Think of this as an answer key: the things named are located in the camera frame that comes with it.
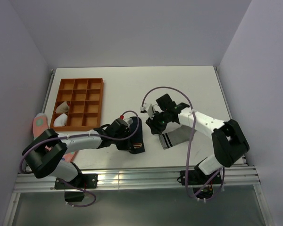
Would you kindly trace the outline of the grey striped sock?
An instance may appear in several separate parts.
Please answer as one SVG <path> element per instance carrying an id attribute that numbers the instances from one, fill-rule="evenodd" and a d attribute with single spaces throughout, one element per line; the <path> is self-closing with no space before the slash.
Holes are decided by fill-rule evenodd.
<path id="1" fill-rule="evenodd" d="M 158 138 L 162 148 L 166 150 L 181 143 L 189 141 L 190 133 L 191 133 L 191 128 L 182 125 L 181 127 L 173 131 L 159 135 Z"/>

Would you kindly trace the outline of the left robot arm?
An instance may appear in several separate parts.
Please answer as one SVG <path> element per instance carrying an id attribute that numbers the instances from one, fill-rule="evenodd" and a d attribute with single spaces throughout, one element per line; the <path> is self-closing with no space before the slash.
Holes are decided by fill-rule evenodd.
<path id="1" fill-rule="evenodd" d="M 62 160 L 63 156 L 72 151 L 119 145 L 137 132 L 139 123 L 135 127 L 132 125 L 132 119 L 126 122 L 117 118 L 112 124 L 91 129 L 85 134 L 65 136 L 47 129 L 22 152 L 22 161 L 27 162 L 36 178 L 54 176 L 71 188 L 77 188 L 83 183 L 83 174 L 77 165 Z"/>

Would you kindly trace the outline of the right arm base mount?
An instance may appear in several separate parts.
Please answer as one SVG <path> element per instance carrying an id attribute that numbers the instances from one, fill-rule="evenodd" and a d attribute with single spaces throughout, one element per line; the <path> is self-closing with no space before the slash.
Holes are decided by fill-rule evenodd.
<path id="1" fill-rule="evenodd" d="M 188 185 L 198 186 L 200 188 L 193 188 L 193 196 L 198 200 L 207 201 L 219 193 L 224 186 L 225 168 L 214 171 L 210 175 L 203 174 L 199 169 L 188 171 Z"/>

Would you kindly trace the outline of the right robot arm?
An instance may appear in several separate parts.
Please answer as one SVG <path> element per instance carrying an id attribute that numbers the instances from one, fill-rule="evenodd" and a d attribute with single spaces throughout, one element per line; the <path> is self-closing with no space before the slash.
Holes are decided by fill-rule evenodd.
<path id="1" fill-rule="evenodd" d="M 212 140 L 214 153 L 197 166 L 195 179 L 204 184 L 216 170 L 231 167 L 250 146 L 237 121 L 218 120 L 195 111 L 187 103 L 176 104 L 168 94 L 156 100 L 160 111 L 152 104 L 143 103 L 141 113 L 146 113 L 146 124 L 153 135 L 158 135 L 163 148 L 181 144 L 190 139 L 194 132 L 200 132 Z"/>

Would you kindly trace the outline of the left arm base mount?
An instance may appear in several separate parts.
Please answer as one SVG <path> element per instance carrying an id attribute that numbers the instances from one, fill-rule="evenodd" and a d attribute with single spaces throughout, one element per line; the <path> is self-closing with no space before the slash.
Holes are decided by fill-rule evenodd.
<path id="1" fill-rule="evenodd" d="M 97 197 L 95 193 L 88 189 L 97 188 L 98 174 L 79 174 L 70 182 L 57 178 L 55 181 L 55 190 L 64 190 L 64 200 L 66 205 L 73 208 L 84 208 L 93 205 Z M 91 196 L 93 200 L 88 204 L 79 204 L 87 196 Z"/>

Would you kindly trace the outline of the white rolled sock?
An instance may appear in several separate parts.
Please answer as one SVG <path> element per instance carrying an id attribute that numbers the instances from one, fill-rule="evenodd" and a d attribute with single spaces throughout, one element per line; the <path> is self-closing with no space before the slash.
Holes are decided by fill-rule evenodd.
<path id="1" fill-rule="evenodd" d="M 58 117 L 54 120 L 53 126 L 54 126 L 54 127 L 64 127 L 64 126 L 66 126 L 66 124 L 67 124 L 67 118 L 68 118 L 68 116 L 67 116 L 65 113 L 61 114 L 60 116 L 58 116 Z"/>

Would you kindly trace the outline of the aluminium frame rail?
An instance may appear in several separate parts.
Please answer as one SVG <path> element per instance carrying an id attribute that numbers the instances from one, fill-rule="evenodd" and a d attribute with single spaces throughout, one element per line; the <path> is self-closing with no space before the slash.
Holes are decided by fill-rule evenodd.
<path id="1" fill-rule="evenodd" d="M 84 174 L 97 174 L 96 191 L 182 188 L 177 182 L 184 167 L 83 170 Z M 260 179 L 254 166 L 235 165 L 225 169 L 225 186 L 259 185 Z M 36 179 L 33 174 L 19 174 L 14 193 L 55 192 L 55 178 Z"/>

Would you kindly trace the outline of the dark blue patterned sock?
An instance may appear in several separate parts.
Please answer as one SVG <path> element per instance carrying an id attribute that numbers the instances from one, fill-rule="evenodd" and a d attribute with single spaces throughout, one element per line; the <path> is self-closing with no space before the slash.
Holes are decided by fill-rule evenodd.
<path id="1" fill-rule="evenodd" d="M 129 133 L 132 134 L 136 128 L 135 134 L 128 139 L 128 145 L 130 147 L 129 153 L 139 154 L 145 152 L 145 145 L 143 141 L 143 131 L 142 131 L 142 120 L 139 117 L 130 117 L 132 123 L 129 126 Z"/>

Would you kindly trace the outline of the pink green sock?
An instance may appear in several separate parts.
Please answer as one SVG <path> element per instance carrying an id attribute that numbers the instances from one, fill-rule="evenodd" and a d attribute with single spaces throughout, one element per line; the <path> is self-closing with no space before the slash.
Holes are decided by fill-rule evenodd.
<path id="1" fill-rule="evenodd" d="M 49 128 L 47 116 L 44 113 L 37 114 L 33 119 L 33 139 L 35 140 Z"/>

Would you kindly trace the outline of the orange compartment tray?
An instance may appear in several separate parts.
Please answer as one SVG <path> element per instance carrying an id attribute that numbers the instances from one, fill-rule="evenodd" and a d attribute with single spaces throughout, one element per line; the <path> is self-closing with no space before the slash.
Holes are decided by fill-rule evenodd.
<path id="1" fill-rule="evenodd" d="M 104 81 L 102 78 L 62 79 L 50 122 L 55 131 L 87 131 L 100 126 Z M 70 103 L 65 113 L 67 124 L 54 127 L 54 120 L 61 114 L 55 113 L 57 106 L 64 101 Z"/>

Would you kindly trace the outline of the beige rolled sock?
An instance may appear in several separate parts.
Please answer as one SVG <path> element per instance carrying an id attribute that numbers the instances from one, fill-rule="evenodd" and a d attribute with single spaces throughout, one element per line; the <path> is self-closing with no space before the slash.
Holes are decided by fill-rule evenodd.
<path id="1" fill-rule="evenodd" d="M 64 101 L 59 106 L 57 106 L 55 113 L 57 114 L 67 113 L 69 112 L 69 108 L 70 108 L 70 103 L 67 101 Z"/>

